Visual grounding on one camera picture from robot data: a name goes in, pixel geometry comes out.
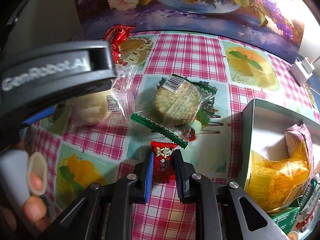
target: metal screw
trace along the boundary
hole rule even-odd
[[[239,188],[239,184],[236,183],[235,181],[232,181],[229,183],[229,187],[231,187],[233,189],[237,189],[237,188]]]
[[[90,184],[90,189],[92,189],[92,190],[96,190],[96,189],[98,189],[99,187],[100,187],[100,184],[97,183],[97,182],[94,182],[94,183],[91,183],[91,184]]]
[[[133,180],[133,179],[136,179],[136,178],[137,178],[137,175],[134,174],[134,173],[130,173],[130,174],[127,175],[127,179],[129,179],[129,180]]]
[[[199,174],[199,173],[194,173],[194,174],[191,175],[191,177],[192,177],[193,179],[201,179],[201,174]]]

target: pink wrapper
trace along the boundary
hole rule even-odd
[[[293,125],[284,131],[285,140],[287,142],[288,153],[290,157],[292,156],[296,146],[301,142],[305,141],[308,150],[308,159],[310,163],[310,177],[309,181],[313,178],[314,170],[314,159],[313,159],[313,149],[311,135],[305,124]]]

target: yellow packaged snack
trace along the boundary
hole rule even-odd
[[[252,150],[250,156],[251,176],[245,191],[264,211],[278,208],[304,193],[311,170],[304,140],[286,160],[268,161]]]

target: tablecloth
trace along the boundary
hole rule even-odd
[[[162,76],[172,73],[194,81],[208,81],[218,89],[214,106],[220,118],[214,121],[223,125],[204,129],[182,152],[185,161],[214,182],[225,184],[238,174],[242,159],[241,111],[252,99],[268,100],[320,122],[319,111],[312,105],[307,88],[297,85],[288,71],[291,65],[279,57],[214,35],[156,31],[132,36],[148,37],[154,43],[133,81],[137,105],[150,98]],[[234,70],[225,50],[239,46],[259,54],[271,64],[278,82],[276,86],[258,86],[255,80],[244,78]],[[55,127],[46,119],[32,125],[33,151],[41,152],[48,162],[45,196],[50,203],[52,219],[65,208],[57,187],[59,163],[74,155],[78,164],[81,161],[93,163],[95,172],[106,183],[112,183],[131,173],[134,165],[143,161],[151,139],[169,141],[139,124],[72,128],[70,107],[66,107],[59,119]],[[154,184],[149,203],[133,206],[132,219],[133,239],[195,239],[195,205],[180,203],[175,181]]]

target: red snack package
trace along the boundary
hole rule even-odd
[[[113,61],[118,64],[121,56],[121,49],[119,45],[126,41],[130,35],[130,31],[133,30],[136,25],[113,25],[104,36],[103,40],[111,42]]]
[[[167,182],[175,179],[172,154],[177,145],[155,141],[151,141],[150,145],[153,146],[153,181]]]

